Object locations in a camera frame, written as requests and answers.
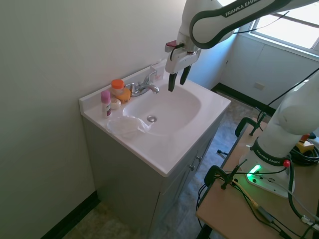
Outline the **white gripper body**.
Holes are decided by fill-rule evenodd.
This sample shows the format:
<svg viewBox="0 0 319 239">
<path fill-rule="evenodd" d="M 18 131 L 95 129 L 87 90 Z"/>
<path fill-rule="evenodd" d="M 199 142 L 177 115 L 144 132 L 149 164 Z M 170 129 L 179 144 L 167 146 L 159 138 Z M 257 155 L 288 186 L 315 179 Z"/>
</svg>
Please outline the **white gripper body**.
<svg viewBox="0 0 319 239">
<path fill-rule="evenodd" d="M 200 54 L 200 49 L 192 54 L 189 54 L 184 48 L 176 49 L 173 53 L 169 54 L 165 70 L 170 74 L 175 74 L 194 64 L 199 59 Z"/>
</svg>

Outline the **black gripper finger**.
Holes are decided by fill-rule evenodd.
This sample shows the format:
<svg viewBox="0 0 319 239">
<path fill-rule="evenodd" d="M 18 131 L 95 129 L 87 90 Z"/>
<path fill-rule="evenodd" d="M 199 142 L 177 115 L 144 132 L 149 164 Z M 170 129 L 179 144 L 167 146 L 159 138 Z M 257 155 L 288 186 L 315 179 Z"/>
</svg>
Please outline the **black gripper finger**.
<svg viewBox="0 0 319 239">
<path fill-rule="evenodd" d="M 182 73 L 181 78 L 180 78 L 180 84 L 181 85 L 184 85 L 184 83 L 186 82 L 186 79 L 187 79 L 187 77 L 189 75 L 191 67 L 192 67 L 192 65 L 189 65 L 189 66 L 184 68 L 183 73 Z"/>
<path fill-rule="evenodd" d="M 173 92 L 173 90 L 174 90 L 176 78 L 177 78 L 177 73 L 169 75 L 168 90 L 170 92 Z"/>
</svg>

